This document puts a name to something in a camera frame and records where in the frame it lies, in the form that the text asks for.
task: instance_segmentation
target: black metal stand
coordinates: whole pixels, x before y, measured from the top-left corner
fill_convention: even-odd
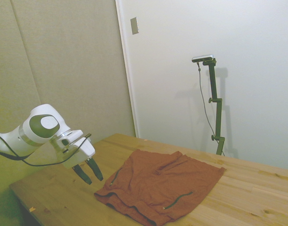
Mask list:
[[[225,138],[220,136],[221,112],[222,112],[222,102],[223,102],[223,100],[222,100],[222,98],[217,98],[215,70],[214,70],[214,67],[216,65],[216,59],[213,58],[212,60],[203,61],[202,64],[209,66],[211,92],[212,92],[212,98],[209,99],[209,103],[211,103],[211,102],[217,103],[217,105],[216,105],[215,136],[212,135],[211,138],[212,138],[212,140],[217,140],[218,141],[216,154],[221,155],[221,153],[223,152]]]

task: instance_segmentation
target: pocket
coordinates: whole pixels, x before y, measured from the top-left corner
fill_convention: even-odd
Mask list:
[[[110,184],[110,186],[112,186],[112,184],[114,183],[114,181],[115,181],[115,179],[117,178],[117,176],[118,176],[118,173],[119,173],[119,171],[120,171],[121,169],[119,169],[119,170],[117,171],[117,173],[116,173],[116,175],[115,175],[114,179],[111,181],[111,184]]]
[[[170,204],[170,205],[167,206],[167,207],[163,207],[163,209],[164,209],[164,210],[169,209],[169,208],[172,207],[174,204],[176,204],[177,201],[178,201],[180,198],[182,198],[183,196],[191,195],[192,193],[193,193],[193,192],[189,192],[188,194],[180,195],[179,197],[176,198],[176,200],[175,200],[172,204]]]

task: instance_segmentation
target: black cable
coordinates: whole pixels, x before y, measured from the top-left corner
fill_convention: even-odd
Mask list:
[[[39,167],[39,166],[51,166],[51,165],[58,165],[58,164],[61,164],[61,163],[64,163],[65,161],[68,161],[73,155],[75,155],[78,150],[80,149],[80,147],[83,145],[83,143],[91,136],[91,134],[87,134],[85,136],[85,139],[84,141],[78,146],[78,148],[65,160],[63,161],[60,161],[60,162],[54,162],[54,163],[49,163],[49,164],[42,164],[42,165],[34,165],[34,164],[31,164],[31,163],[28,163],[26,162],[24,159],[21,159],[21,161],[23,161],[24,163],[26,163],[27,165],[29,166],[35,166],[35,167]],[[9,146],[9,144],[0,136],[0,140],[3,141],[3,143],[9,148],[9,150],[18,158],[20,158],[20,156]]]
[[[200,74],[200,70],[201,70],[201,69],[200,69],[200,64],[199,64],[199,62],[196,62],[196,63],[197,63],[197,66],[199,67],[199,74]],[[206,115],[208,124],[209,124],[209,126],[210,126],[210,128],[211,128],[211,130],[212,130],[213,136],[215,136],[214,130],[213,130],[212,126],[211,126],[211,123],[210,123],[209,118],[208,118],[208,115],[207,115],[207,110],[206,110],[206,104],[205,104],[204,95],[202,94],[202,89],[201,89],[201,75],[200,75],[200,93],[201,93],[201,97],[202,97],[202,102],[203,102],[203,104],[204,104],[204,110],[205,110],[205,115]]]

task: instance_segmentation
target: white wall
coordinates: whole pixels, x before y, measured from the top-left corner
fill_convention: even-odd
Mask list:
[[[117,0],[118,6],[139,137],[216,152],[191,62],[214,54],[225,154],[288,169],[288,0]],[[201,67],[208,102],[208,68]],[[215,127],[216,104],[206,105]]]

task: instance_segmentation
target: wall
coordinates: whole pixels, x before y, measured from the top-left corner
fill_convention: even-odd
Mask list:
[[[191,62],[214,54],[225,154],[288,169],[288,0],[117,0],[117,7],[139,137],[216,152]]]
[[[92,143],[135,135],[115,2],[0,0],[0,132],[49,103]],[[55,161],[50,144],[27,161]],[[0,226],[22,226],[8,186],[41,168],[0,156]]]

